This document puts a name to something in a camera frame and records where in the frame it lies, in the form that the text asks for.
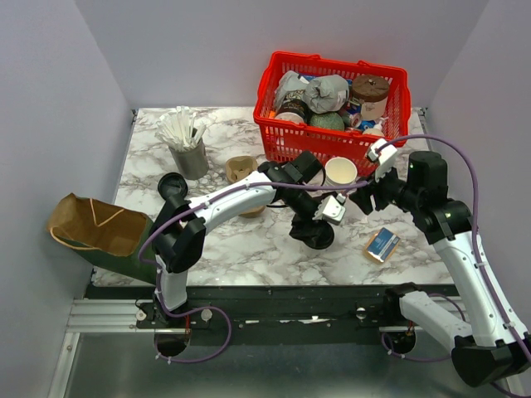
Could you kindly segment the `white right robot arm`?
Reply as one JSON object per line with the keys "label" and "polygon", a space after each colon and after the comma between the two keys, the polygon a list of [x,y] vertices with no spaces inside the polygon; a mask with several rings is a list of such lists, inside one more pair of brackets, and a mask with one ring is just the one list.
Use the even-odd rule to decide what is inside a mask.
{"label": "white right robot arm", "polygon": [[413,283],[386,292],[382,316],[390,324],[409,320],[437,340],[467,385],[477,387],[530,368],[530,333],[512,311],[492,273],[480,240],[472,235],[468,206],[448,197],[447,163],[439,153],[416,151],[407,179],[392,167],[373,173],[367,186],[349,198],[368,215],[394,205],[412,215],[414,225],[441,257],[469,316],[463,321]]}

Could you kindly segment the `black plastic cup lid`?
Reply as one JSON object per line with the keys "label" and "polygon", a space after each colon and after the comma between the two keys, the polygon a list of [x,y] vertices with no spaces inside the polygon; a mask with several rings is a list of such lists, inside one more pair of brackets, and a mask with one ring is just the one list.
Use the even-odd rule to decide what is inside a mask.
{"label": "black plastic cup lid", "polygon": [[334,229],[326,224],[316,226],[304,232],[303,243],[313,250],[324,250],[334,242]]}

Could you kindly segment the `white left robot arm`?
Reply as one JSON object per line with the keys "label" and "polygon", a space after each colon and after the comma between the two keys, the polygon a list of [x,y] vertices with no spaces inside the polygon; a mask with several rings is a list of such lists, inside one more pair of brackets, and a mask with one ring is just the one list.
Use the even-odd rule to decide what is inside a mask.
{"label": "white left robot arm", "polygon": [[320,201],[301,187],[321,169],[320,161],[304,151],[285,164],[262,163],[244,179],[212,194],[188,200],[179,194],[170,196],[148,239],[158,261],[156,319],[167,328],[182,322],[188,270],[201,259],[206,236],[255,207],[284,202],[294,212],[291,238],[315,250],[330,247],[332,226],[314,218]]}

